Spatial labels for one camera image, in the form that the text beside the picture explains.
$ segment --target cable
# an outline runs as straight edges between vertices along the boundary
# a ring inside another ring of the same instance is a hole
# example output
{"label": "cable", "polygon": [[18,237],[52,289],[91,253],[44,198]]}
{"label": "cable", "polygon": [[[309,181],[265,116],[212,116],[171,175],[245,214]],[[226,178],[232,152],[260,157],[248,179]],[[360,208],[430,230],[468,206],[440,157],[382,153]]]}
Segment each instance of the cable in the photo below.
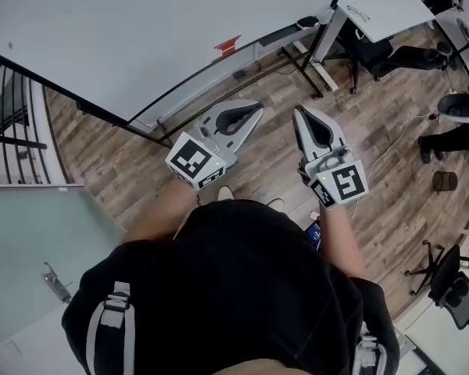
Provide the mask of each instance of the cable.
{"label": "cable", "polygon": [[[408,128],[408,126],[411,124],[411,122],[413,120],[415,120],[416,118],[426,118],[428,116],[430,116],[434,111],[436,111],[438,108],[436,107],[435,109],[433,109],[429,114],[425,114],[423,116],[413,116],[412,118],[410,118],[410,120],[406,123],[405,127],[403,128],[403,131],[401,132],[401,135],[398,137],[398,139],[384,152],[383,155],[381,155],[378,159],[376,159],[374,161],[374,163],[371,165],[370,169],[368,170],[368,174],[367,174],[367,182],[368,182],[368,178],[370,178],[370,174],[372,172],[372,169],[374,168],[374,166],[379,162],[381,161],[382,158],[385,157],[386,154],[388,154],[391,149],[396,146],[396,144],[401,140],[401,138],[403,137],[403,135],[405,134],[406,132],[406,129]],[[354,217],[354,214],[356,212],[356,208],[358,207],[358,203],[360,202],[360,199],[358,198],[356,200],[356,204],[354,205],[354,209],[353,209],[353,213],[351,214],[351,216],[349,217],[349,219],[351,220],[353,217]]]}
{"label": "cable", "polygon": [[[431,36],[429,35],[428,27],[429,27],[428,24],[425,23],[425,24],[424,24],[425,33],[426,33],[426,35],[428,36],[428,39],[429,39],[429,41],[431,42],[432,47],[433,47],[433,48],[436,48],[436,47],[437,47],[436,44],[434,43],[434,41],[432,40]],[[452,85],[452,90],[455,91],[455,86],[453,85],[452,77],[451,77],[450,74],[448,73],[448,67],[446,67],[445,73],[446,73],[446,76],[448,77],[448,80],[450,81],[450,84]]]}

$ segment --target black shoe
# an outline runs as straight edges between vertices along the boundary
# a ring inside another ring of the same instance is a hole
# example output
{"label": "black shoe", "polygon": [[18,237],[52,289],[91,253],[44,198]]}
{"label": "black shoe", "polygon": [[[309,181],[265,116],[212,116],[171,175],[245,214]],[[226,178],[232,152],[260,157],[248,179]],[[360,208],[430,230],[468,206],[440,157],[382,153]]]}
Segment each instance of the black shoe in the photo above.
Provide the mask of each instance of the black shoe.
{"label": "black shoe", "polygon": [[421,150],[421,160],[424,164],[429,164],[431,162],[431,150],[424,150],[424,147],[422,147],[422,137],[419,137],[418,142],[419,149]]}
{"label": "black shoe", "polygon": [[445,159],[445,155],[443,154],[443,152],[438,152],[438,151],[434,150],[434,153],[435,153],[435,157],[438,161],[443,161]]}

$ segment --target desk leg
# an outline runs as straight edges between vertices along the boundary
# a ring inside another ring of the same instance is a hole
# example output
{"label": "desk leg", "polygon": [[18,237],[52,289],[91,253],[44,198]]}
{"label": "desk leg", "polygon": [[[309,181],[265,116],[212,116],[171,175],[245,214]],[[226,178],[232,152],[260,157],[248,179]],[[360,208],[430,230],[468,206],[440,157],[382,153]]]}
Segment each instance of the desk leg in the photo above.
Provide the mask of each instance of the desk leg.
{"label": "desk leg", "polygon": [[338,32],[342,29],[345,20],[347,20],[347,15],[344,11],[342,11],[339,7],[335,10],[334,16],[332,17],[330,23],[327,26],[327,30],[325,31],[323,37],[320,40],[320,44],[318,45],[318,49],[314,54],[314,58],[321,62],[324,57],[327,55],[328,50],[334,43],[334,40],[338,36]]}

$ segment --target metal railing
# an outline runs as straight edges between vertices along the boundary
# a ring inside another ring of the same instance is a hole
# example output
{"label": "metal railing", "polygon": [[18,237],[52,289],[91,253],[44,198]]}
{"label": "metal railing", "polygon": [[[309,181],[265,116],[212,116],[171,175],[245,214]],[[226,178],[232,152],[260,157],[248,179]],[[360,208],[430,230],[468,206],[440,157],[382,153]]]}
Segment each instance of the metal railing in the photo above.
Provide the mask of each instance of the metal railing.
{"label": "metal railing", "polygon": [[38,137],[32,84],[30,78],[0,65],[0,184],[51,183],[44,157],[48,146]]}

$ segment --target backpack strap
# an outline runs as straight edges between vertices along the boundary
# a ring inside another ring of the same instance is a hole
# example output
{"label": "backpack strap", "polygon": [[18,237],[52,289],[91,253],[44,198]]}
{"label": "backpack strap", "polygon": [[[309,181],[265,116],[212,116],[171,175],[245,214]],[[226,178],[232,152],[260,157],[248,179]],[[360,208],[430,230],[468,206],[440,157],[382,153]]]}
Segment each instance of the backpack strap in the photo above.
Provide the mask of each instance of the backpack strap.
{"label": "backpack strap", "polygon": [[125,320],[124,336],[124,373],[134,374],[135,318],[134,307],[129,303],[131,286],[124,282],[115,282],[113,293],[104,302],[100,302],[92,314],[87,330],[85,358],[91,375],[95,374],[95,339],[99,324],[121,329]]}

